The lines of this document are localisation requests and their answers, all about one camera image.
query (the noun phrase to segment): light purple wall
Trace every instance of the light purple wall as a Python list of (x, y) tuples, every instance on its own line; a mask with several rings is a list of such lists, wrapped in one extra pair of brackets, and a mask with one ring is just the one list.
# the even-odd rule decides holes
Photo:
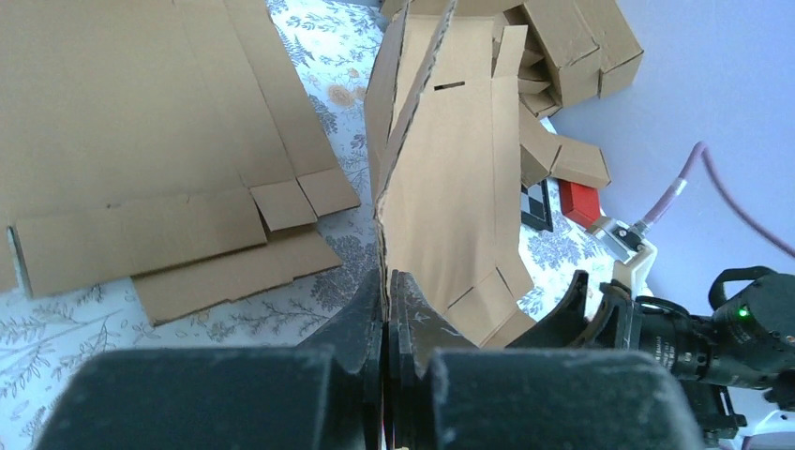
[[(561, 134), (605, 151), (605, 210), (640, 218), (704, 140), (738, 201), (795, 243), (795, 1), (619, 4), (646, 50), (635, 85), (552, 118)], [(652, 289), (698, 314), (711, 313), (707, 291), (726, 268), (795, 273), (794, 261), (734, 217), (700, 164), (649, 238), (659, 247)], [(737, 397), (746, 411), (769, 409), (758, 393)]]

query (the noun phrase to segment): floral tablecloth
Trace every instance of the floral tablecloth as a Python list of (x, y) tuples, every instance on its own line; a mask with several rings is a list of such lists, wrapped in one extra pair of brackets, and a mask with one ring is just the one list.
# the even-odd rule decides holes
[[(319, 226), (340, 255), (339, 269), (296, 280), (233, 304), (213, 307), (153, 329), (129, 279), (28, 301), (0, 293), (0, 450), (29, 447), (69, 377), (88, 358), (132, 347), (294, 345), (334, 315), (375, 266), (363, 99), (382, 39), (372, 8), (321, 0), (269, 2), (310, 101), (362, 206), (326, 217)], [(521, 307), (536, 319), (566, 291), (575, 269), (592, 274), (589, 311), (612, 260), (560, 213), (549, 183), (555, 232), (522, 227), (519, 251), (536, 288)]]

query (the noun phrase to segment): pink cable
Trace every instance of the pink cable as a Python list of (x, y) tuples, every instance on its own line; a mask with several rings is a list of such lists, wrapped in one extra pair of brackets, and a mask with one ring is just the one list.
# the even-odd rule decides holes
[(673, 183), (671, 183), (666, 190), (666, 193), (663, 194), (660, 200), (654, 204), (652, 209), (649, 210), (649, 212), (646, 213), (646, 215), (634, 225), (634, 228), (636, 228), (641, 234), (645, 234), (652, 227), (652, 225), (666, 213), (674, 199), (676, 199), (682, 193), (684, 186), (687, 184), (687, 176), (693, 170), (693, 166), (696, 164), (698, 157), (701, 157), (701, 159), (704, 161), (704, 166), (707, 168), (707, 174), (710, 176), (712, 184), (715, 186), (718, 194), (720, 194), (724, 202), (728, 204), (728, 207), (731, 208), (736, 215), (740, 216), (740, 219), (742, 219), (746, 225), (751, 227), (755, 232), (761, 234), (761, 236), (767, 239), (768, 242), (784, 251), (792, 258), (795, 258), (795, 248), (784, 242), (784, 240), (782, 240), (780, 237), (776, 236), (773, 234), (773, 232), (769, 231), (759, 222), (757, 222), (742, 207), (740, 207), (731, 194), (728, 193), (726, 186), (723, 184), (723, 181), (721, 181), (720, 176), (718, 176), (717, 170), (714, 167), (713, 157), (710, 155), (710, 149), (704, 142), (696, 143), (696, 145), (693, 147), (693, 151), (690, 152), (690, 156), (684, 163), (682, 171), (679, 172), (679, 176), (676, 178), (676, 180), (674, 180)]

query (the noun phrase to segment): red object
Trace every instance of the red object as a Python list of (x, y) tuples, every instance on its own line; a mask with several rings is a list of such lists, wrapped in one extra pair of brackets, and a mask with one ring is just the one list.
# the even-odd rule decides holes
[(598, 190), (563, 180), (558, 180), (558, 186), (561, 188), (561, 210), (564, 216), (582, 228), (590, 227), (602, 216)]

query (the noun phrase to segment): cardboard sheet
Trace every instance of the cardboard sheet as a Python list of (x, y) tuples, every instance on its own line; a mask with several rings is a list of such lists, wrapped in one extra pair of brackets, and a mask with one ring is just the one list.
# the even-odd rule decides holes
[(459, 19), (454, 4), (416, 0), (387, 28), (367, 137), (382, 273), (413, 273), (429, 303), (483, 345), (533, 286), (518, 256), (516, 183), (527, 29), (505, 29), (492, 77), (491, 17), (504, 5), (462, 1), (456, 15), (484, 17)]
[(599, 97), (615, 94), (632, 84), (640, 68), (643, 49), (616, 0), (575, 0), (575, 3), (602, 48)]
[(34, 296), (359, 204), (261, 0), (6, 2), (0, 38), (0, 211)]
[(559, 103), (566, 107), (596, 96), (602, 49), (575, 0), (528, 0), (522, 8), (544, 49)]
[(135, 277), (133, 284), (150, 322), (160, 324), (340, 265), (339, 256), (309, 227), (275, 233), (267, 246)]

